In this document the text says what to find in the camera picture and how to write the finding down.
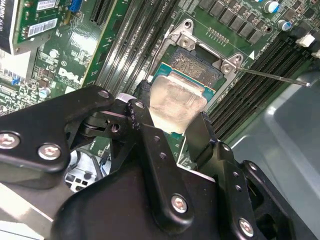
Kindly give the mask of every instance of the capacitor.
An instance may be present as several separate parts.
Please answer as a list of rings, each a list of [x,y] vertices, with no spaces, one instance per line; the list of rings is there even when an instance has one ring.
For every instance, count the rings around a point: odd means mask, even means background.
[[[50,50],[49,55],[50,55],[50,57],[55,59],[55,58],[58,57],[59,52],[57,50],[55,50],[55,49],[52,49],[52,50]]]
[[[42,99],[46,99],[47,97],[50,96],[50,94],[51,94],[51,90],[48,87],[41,88],[38,93],[39,97]]]
[[[279,9],[279,3],[277,1],[267,1],[263,9],[268,14],[275,14]]]
[[[292,24],[290,22],[286,21],[286,20],[280,20],[280,21],[278,21],[277,27],[280,30],[282,30],[284,32],[287,32],[287,31],[289,31],[291,29]]]

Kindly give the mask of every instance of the blue capacitor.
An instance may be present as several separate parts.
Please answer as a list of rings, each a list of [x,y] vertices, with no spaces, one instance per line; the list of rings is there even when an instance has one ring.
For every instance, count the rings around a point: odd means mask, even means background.
[[[276,12],[278,12],[279,6],[280,5],[277,1],[267,1],[264,4],[263,9],[268,14],[275,14]]]
[[[278,21],[277,27],[280,30],[282,30],[284,32],[287,32],[287,31],[289,31],[291,29],[292,24],[290,22],[286,21],[286,20],[280,20],[280,21]]]

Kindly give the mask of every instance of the microchip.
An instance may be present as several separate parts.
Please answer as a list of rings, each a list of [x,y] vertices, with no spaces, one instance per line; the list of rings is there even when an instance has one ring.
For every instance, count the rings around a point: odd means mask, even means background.
[[[113,27],[112,27],[112,31],[114,31],[115,33],[117,33],[121,27],[122,24],[122,20],[121,19],[116,19],[114,21]]]
[[[234,16],[234,13],[230,9],[227,9],[222,15],[222,17],[220,18],[220,22],[227,25],[231,21],[233,16]]]
[[[211,8],[212,4],[214,3],[215,0],[202,0],[199,3],[199,7],[202,8],[203,10],[209,11]]]
[[[42,75],[43,76],[48,76],[48,74],[49,74],[49,70],[43,69]]]
[[[283,18],[284,20],[291,21],[291,19],[293,19],[295,15],[296,15],[296,12],[289,8],[283,15]]]
[[[312,8],[308,8],[307,11],[305,11],[305,13],[303,14],[303,16],[305,16],[305,18],[310,19],[312,18],[312,16],[315,14],[315,11]]]
[[[40,80],[39,80],[39,87],[40,87],[40,88],[46,88],[46,87],[48,87],[48,85],[49,85],[49,82],[48,82],[48,81],[46,81],[46,80],[44,80],[44,79],[40,79]]]
[[[260,31],[254,30],[251,32],[250,36],[248,37],[248,41],[252,44],[256,44],[259,39],[262,37],[262,33]]]
[[[243,14],[245,13],[245,11],[247,11],[247,8],[246,8],[245,6],[242,6],[242,7],[239,9],[238,13],[239,13],[239,15],[243,15]]]
[[[244,20],[242,20],[241,17],[236,16],[236,18],[234,18],[233,22],[230,25],[230,28],[232,28],[235,31],[238,31],[238,29],[241,27],[241,25],[244,23]]]
[[[254,29],[254,27],[249,24],[249,23],[245,23],[242,27],[241,27],[241,30],[239,32],[239,34],[246,38],[249,36],[249,34],[252,32],[252,30]]]
[[[51,78],[51,79],[53,79],[54,78],[54,73],[52,72],[52,71],[50,71],[49,73],[48,73],[48,78]]]
[[[236,4],[237,4],[236,0],[231,0],[228,6],[232,9]]]
[[[250,16],[248,16],[247,21],[251,23],[255,18],[256,18],[256,15],[254,13],[251,13]]]
[[[256,25],[256,28],[257,28],[257,29],[261,29],[261,28],[263,27],[263,25],[265,25],[265,22],[261,20],[261,21],[258,22],[258,24]]]
[[[219,17],[219,15],[222,13],[224,8],[225,8],[225,6],[222,4],[222,2],[217,1],[215,3],[215,5],[213,6],[213,8],[210,10],[210,14],[215,17]]]
[[[105,61],[107,58],[107,52],[104,51],[100,54],[100,57],[99,57],[99,60],[98,60],[98,63],[101,63],[102,61]]]
[[[300,7],[300,5],[301,5],[301,2],[300,2],[300,1],[296,1],[296,2],[293,4],[292,8],[293,8],[293,9],[297,9],[298,7]]]

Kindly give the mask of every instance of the gray metal panel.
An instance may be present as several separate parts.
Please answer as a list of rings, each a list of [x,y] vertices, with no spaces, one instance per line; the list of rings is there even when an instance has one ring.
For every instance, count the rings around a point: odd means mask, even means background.
[[[320,239],[320,83],[291,85],[231,143],[255,162]]]

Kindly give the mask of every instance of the metal rod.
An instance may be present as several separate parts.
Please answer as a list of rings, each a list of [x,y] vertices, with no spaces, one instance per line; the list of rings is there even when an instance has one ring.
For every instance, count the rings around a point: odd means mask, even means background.
[[[287,82],[287,83],[291,83],[291,84],[297,84],[297,85],[301,85],[301,86],[304,86],[304,87],[311,87],[311,83],[305,82],[305,81],[301,81],[301,80],[294,80],[294,79],[291,79],[291,78],[285,78],[285,77],[282,77],[282,76],[276,76],[276,75],[272,75],[272,74],[269,74],[269,73],[249,70],[249,69],[245,69],[245,68],[241,68],[241,67],[237,67],[236,69],[241,71],[241,72],[248,73],[248,74],[259,75],[259,76],[262,76],[262,77],[267,77],[267,78],[271,78],[271,79],[275,79],[275,80],[278,80],[278,81]]]

